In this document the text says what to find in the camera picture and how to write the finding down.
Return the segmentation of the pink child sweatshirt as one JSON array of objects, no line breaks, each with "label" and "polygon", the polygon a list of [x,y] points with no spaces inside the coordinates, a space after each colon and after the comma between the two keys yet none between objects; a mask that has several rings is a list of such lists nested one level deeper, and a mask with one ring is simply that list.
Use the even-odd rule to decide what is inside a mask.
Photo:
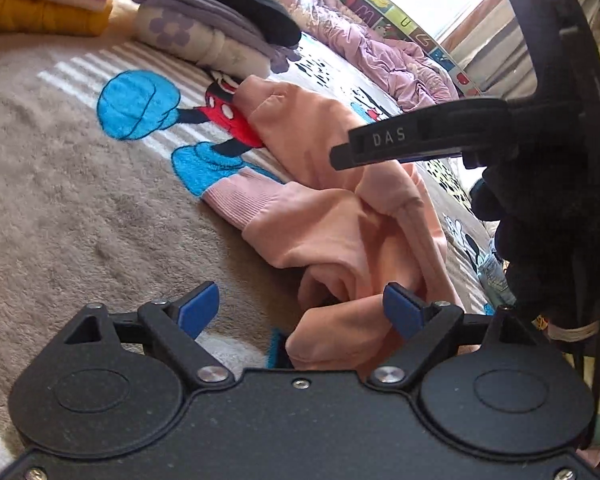
[{"label": "pink child sweatshirt", "polygon": [[294,367],[370,374],[402,342],[382,307],[387,284],[460,302],[424,180],[395,160],[332,168],[330,150],[362,125],[336,100],[251,76],[233,102],[289,181],[244,168],[207,188],[204,202],[268,264],[302,270],[301,318],[286,342]]}]

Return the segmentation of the grey curtain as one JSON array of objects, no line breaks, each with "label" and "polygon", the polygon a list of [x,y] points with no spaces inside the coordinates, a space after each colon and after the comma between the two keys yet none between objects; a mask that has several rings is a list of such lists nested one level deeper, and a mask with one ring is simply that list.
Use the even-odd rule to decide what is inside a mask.
[{"label": "grey curtain", "polygon": [[[600,40],[600,0],[578,0],[594,38]],[[528,96],[535,74],[524,36],[512,6],[500,2],[460,44],[451,56],[469,79],[488,96]]]}]

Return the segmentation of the colourful alphabet headboard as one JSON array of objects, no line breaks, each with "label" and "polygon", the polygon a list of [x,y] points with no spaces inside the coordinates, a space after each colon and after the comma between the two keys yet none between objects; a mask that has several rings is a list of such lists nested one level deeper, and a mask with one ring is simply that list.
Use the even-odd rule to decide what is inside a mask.
[{"label": "colourful alphabet headboard", "polygon": [[437,62],[451,76],[461,96],[480,96],[482,91],[455,62],[442,44],[431,37],[414,18],[391,0],[339,0],[369,28],[384,39],[411,41],[418,44],[428,58]]}]

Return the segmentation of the purple floral duvet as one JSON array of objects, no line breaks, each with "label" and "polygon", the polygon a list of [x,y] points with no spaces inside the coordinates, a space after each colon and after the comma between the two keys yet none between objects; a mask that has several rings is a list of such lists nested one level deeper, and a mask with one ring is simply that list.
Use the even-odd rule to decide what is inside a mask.
[{"label": "purple floral duvet", "polygon": [[307,34],[370,78],[408,112],[458,99],[449,73],[414,42],[385,40],[339,0],[276,0]]}]

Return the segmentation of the grey Mickey Mouse blanket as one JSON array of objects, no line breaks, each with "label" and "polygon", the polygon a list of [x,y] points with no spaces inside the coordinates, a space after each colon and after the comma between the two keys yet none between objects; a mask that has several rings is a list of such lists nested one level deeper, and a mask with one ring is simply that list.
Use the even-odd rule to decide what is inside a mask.
[{"label": "grey Mickey Mouse blanket", "polygon": [[122,142],[99,127],[99,92],[126,70],[170,78],[185,106],[209,83],[135,41],[134,14],[114,0],[96,38],[0,34],[0,470],[21,448],[12,383],[88,302],[126,311],[214,281],[221,310],[200,342],[233,372],[263,366],[272,330],[298,322],[300,272],[269,266],[173,173],[176,148],[221,129]]}]

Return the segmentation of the black folded garment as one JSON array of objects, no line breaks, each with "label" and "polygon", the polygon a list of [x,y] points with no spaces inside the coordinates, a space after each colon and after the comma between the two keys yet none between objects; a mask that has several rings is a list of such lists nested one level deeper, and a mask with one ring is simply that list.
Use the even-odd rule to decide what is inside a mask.
[{"label": "black folded garment", "polygon": [[294,48],[301,40],[301,29],[276,0],[216,0],[242,14],[269,44]]}]

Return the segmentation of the cream flower print garment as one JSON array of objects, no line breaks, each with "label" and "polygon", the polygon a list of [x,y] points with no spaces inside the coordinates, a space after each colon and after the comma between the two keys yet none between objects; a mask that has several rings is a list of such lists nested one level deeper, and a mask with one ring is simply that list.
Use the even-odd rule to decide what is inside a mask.
[{"label": "cream flower print garment", "polygon": [[148,46],[239,79],[250,75],[266,78],[271,73],[271,61],[264,54],[173,10],[140,6],[134,34]]}]

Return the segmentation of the grey purple folded garment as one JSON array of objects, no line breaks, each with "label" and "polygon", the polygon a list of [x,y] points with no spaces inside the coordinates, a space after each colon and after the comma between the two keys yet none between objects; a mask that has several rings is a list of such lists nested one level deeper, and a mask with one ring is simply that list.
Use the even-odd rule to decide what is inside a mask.
[{"label": "grey purple folded garment", "polygon": [[271,61],[271,74],[285,73],[289,65],[300,60],[298,44],[286,48],[269,44],[242,14],[216,0],[132,0],[140,6],[158,6],[184,14],[189,18],[219,29],[248,47],[256,49]]}]

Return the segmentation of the mustard yellow folded garment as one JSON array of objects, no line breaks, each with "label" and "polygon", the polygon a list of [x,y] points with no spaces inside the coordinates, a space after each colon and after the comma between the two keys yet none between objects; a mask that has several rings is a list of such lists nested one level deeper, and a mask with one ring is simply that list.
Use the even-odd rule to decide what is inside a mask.
[{"label": "mustard yellow folded garment", "polygon": [[100,36],[109,24],[112,3],[101,11],[48,0],[0,0],[0,34]]}]

